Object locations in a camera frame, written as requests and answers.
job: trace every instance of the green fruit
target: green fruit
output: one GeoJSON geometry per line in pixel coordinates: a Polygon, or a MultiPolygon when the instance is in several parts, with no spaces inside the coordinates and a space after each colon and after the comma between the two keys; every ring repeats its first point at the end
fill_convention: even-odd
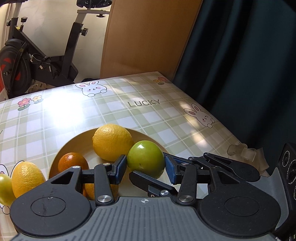
{"type": "Polygon", "coordinates": [[[12,191],[11,178],[5,174],[0,174],[0,203],[10,206],[15,200],[12,191]]]}
{"type": "Polygon", "coordinates": [[[158,179],[165,169],[161,149],[151,141],[139,141],[130,149],[127,165],[131,171],[139,171],[158,179]]]}

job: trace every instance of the plate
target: plate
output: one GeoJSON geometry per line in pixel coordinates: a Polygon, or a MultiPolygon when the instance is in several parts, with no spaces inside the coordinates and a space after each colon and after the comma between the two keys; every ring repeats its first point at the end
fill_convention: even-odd
{"type": "MultiPolygon", "coordinates": [[[[100,158],[93,150],[92,137],[94,136],[94,133],[96,132],[96,130],[97,130],[97,128],[85,131],[85,132],[75,136],[70,141],[68,141],[61,148],[61,150],[57,153],[57,155],[50,167],[48,178],[52,178],[59,173],[58,168],[57,168],[59,160],[63,155],[65,155],[69,152],[77,152],[77,153],[80,153],[81,155],[83,155],[84,158],[87,160],[90,169],[94,168],[98,164],[107,162],[107,161],[103,160],[102,158],[100,158]]],[[[153,140],[149,136],[147,136],[143,133],[140,133],[138,131],[132,130],[132,129],[127,128],[127,130],[131,134],[135,143],[138,141],[142,141],[142,140],[152,141],[156,145],[158,145],[159,148],[163,152],[168,153],[168,151],[161,144],[159,144],[157,141],[153,140]]],[[[129,180],[129,176],[128,176],[129,173],[130,173],[130,171],[127,167],[126,172],[123,176],[123,179],[122,179],[121,183],[119,184],[118,195],[119,196],[147,197],[147,193],[145,191],[139,189],[138,187],[134,186],[131,183],[131,181],[129,180]]],[[[166,171],[163,172],[163,174],[161,175],[161,177],[158,180],[171,185],[166,171]]]]}

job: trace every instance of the exercise bike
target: exercise bike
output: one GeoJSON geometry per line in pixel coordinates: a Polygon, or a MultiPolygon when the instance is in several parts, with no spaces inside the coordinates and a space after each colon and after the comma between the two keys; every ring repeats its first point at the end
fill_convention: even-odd
{"type": "Polygon", "coordinates": [[[72,25],[65,54],[62,56],[46,56],[23,33],[27,17],[21,18],[21,26],[17,26],[18,15],[23,2],[28,0],[14,0],[13,17],[6,25],[9,26],[8,40],[0,50],[0,69],[8,97],[14,98],[24,95],[33,80],[60,87],[74,84],[78,70],[72,63],[74,51],[79,35],[86,36],[88,29],[82,28],[86,14],[97,14],[103,18],[109,11],[91,8],[107,7],[112,0],[77,0],[76,5],[87,9],[77,10],[77,17],[72,25]]]}

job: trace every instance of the wooden panel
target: wooden panel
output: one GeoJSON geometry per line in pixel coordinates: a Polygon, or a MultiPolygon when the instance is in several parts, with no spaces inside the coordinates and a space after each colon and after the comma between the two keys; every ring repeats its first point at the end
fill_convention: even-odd
{"type": "Polygon", "coordinates": [[[201,0],[115,0],[109,16],[100,78],[176,72],[201,0]]]}

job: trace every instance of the checkered tablecloth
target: checkered tablecloth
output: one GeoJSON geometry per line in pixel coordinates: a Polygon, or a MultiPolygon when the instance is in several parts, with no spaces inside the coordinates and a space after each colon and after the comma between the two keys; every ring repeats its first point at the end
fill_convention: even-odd
{"type": "MultiPolygon", "coordinates": [[[[142,132],[184,158],[204,152],[227,157],[229,145],[239,143],[215,117],[158,72],[92,82],[0,102],[0,172],[10,175],[14,165],[25,160],[35,163],[47,177],[55,155],[67,141],[106,123],[142,132]],[[107,91],[96,93],[97,87],[107,91]],[[207,125],[208,120],[196,118],[198,111],[214,122],[207,125]]],[[[4,214],[9,209],[1,208],[0,240],[10,240],[16,232],[4,214]]]]}

